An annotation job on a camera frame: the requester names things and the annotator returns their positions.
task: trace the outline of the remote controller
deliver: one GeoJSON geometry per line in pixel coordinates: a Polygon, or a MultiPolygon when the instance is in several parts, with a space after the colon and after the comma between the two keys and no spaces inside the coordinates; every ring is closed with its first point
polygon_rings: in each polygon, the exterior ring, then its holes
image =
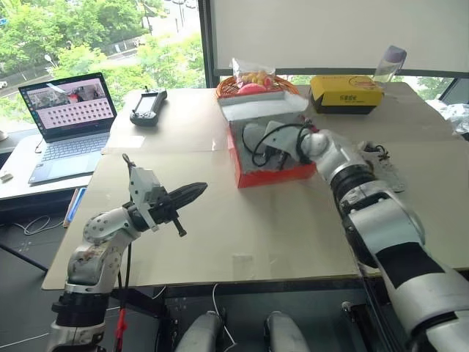
{"type": "Polygon", "coordinates": [[[141,94],[140,101],[130,114],[130,121],[137,126],[155,126],[158,122],[158,112],[163,101],[168,97],[166,89],[148,89],[141,94]]]}
{"type": "Polygon", "coordinates": [[[358,148],[378,180],[385,181],[396,193],[405,190],[405,182],[399,176],[399,170],[391,163],[388,151],[382,145],[362,142],[358,148]]]}

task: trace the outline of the laptop screen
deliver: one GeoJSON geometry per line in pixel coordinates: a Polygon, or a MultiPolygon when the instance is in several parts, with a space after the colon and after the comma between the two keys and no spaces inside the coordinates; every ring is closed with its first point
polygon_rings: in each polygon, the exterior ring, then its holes
{"type": "Polygon", "coordinates": [[[107,132],[117,115],[102,73],[18,89],[47,142],[107,132]]]}

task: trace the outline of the white cable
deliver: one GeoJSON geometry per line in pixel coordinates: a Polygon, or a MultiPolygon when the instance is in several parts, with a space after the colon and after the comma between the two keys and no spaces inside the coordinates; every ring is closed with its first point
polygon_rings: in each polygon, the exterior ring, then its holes
{"type": "Polygon", "coordinates": [[[33,221],[31,221],[26,226],[23,226],[22,224],[17,224],[16,222],[13,222],[12,225],[20,227],[21,229],[23,229],[23,233],[26,236],[30,236],[30,235],[36,235],[37,233],[42,232],[42,231],[55,229],[56,227],[59,227],[63,223],[63,220],[60,221],[59,223],[53,225],[53,226],[46,227],[49,224],[49,222],[51,222],[51,217],[47,216],[47,215],[43,215],[43,216],[40,216],[39,218],[35,218],[33,221]],[[30,231],[29,230],[30,226],[32,226],[33,224],[36,224],[41,219],[45,219],[45,223],[41,227],[39,227],[38,229],[30,231]]]}
{"type": "Polygon", "coordinates": [[[20,343],[28,342],[28,341],[35,340],[35,339],[39,339],[39,338],[44,337],[44,336],[47,336],[47,335],[49,335],[48,332],[45,333],[45,334],[39,335],[39,336],[34,336],[34,337],[30,337],[30,338],[28,338],[28,339],[24,339],[24,340],[21,340],[21,341],[12,342],[12,343],[9,343],[8,345],[0,346],[0,348],[6,348],[6,347],[18,345],[18,344],[20,344],[20,343]]]}
{"type": "Polygon", "coordinates": [[[237,346],[237,343],[234,343],[233,345],[229,346],[225,351],[223,352],[227,352],[228,350],[231,350],[233,347],[237,346]]]}
{"type": "MultiPolygon", "coordinates": [[[[218,312],[218,308],[217,308],[217,303],[215,302],[215,289],[217,288],[218,284],[214,284],[213,285],[213,290],[212,290],[212,300],[213,300],[213,306],[215,307],[215,311],[217,312],[217,315],[220,316],[220,313],[218,312]]],[[[230,350],[231,348],[235,347],[237,345],[237,343],[235,342],[235,340],[233,339],[233,336],[229,333],[228,331],[228,328],[226,327],[226,325],[223,325],[223,328],[225,329],[225,332],[226,334],[228,335],[229,339],[232,341],[232,345],[229,346],[224,352],[227,352],[228,350],[230,350]]]]}
{"type": "Polygon", "coordinates": [[[166,286],[163,287],[163,288],[161,289],[161,291],[158,292],[158,294],[157,294],[155,297],[153,297],[152,299],[157,299],[157,298],[161,295],[161,293],[163,293],[163,291],[164,291],[165,289],[166,289],[166,286]]]}

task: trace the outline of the table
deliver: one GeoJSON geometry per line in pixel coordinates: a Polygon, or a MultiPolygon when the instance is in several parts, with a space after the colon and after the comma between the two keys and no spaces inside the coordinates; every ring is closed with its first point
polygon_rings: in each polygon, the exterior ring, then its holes
{"type": "MultiPolygon", "coordinates": [[[[408,182],[402,198],[422,218],[430,251],[452,267],[467,268],[469,258],[463,250],[469,244],[465,234],[467,143],[452,136],[439,114],[406,84],[391,84],[389,92],[368,117],[308,113],[320,128],[334,129],[356,141],[385,142],[408,182]],[[380,130],[381,124],[386,131],[380,130]],[[434,187],[441,183],[447,187],[434,187]]],[[[130,284],[356,277],[330,189],[319,176],[272,186],[235,187],[232,163],[221,144],[225,122],[214,94],[214,89],[170,91],[160,130],[145,134],[142,148],[126,150],[137,165],[153,169],[168,190],[196,181],[209,184],[199,199],[180,210],[187,236],[179,238],[174,226],[167,224],[134,242],[130,284]],[[207,104],[192,111],[197,104],[188,100],[207,104]],[[198,124],[187,126],[183,116],[197,116],[198,124]],[[163,131],[168,143],[156,139],[163,131]],[[174,140],[180,131],[188,139],[174,140]]],[[[111,135],[144,134],[129,126],[127,119],[120,114],[116,121],[120,127],[113,127],[111,135]]],[[[44,289],[63,288],[67,262],[81,242],[89,217],[127,202],[128,174],[120,152],[122,148],[110,148],[101,158],[44,289]]]]}
{"type": "Polygon", "coordinates": [[[41,141],[42,136],[37,134],[22,139],[12,154],[9,156],[1,171],[8,171],[13,178],[5,183],[0,183],[0,200],[44,194],[53,191],[64,191],[88,185],[90,175],[68,178],[50,183],[32,186],[28,183],[31,173],[39,162],[41,154],[36,154],[34,149],[41,141]]]}

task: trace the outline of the fruit basket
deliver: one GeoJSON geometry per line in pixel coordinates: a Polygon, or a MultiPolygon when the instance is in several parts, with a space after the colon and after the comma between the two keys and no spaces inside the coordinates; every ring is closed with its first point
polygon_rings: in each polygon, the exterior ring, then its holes
{"type": "MultiPolygon", "coordinates": [[[[231,98],[231,97],[237,97],[241,95],[239,94],[239,90],[240,88],[237,85],[236,78],[232,76],[220,82],[220,84],[217,86],[215,93],[216,93],[217,99],[231,98]]],[[[268,88],[266,92],[267,93],[279,92],[282,90],[290,92],[292,94],[298,94],[298,95],[300,94],[298,92],[298,89],[293,84],[291,84],[287,80],[280,78],[278,76],[274,77],[272,85],[268,88]]]]}

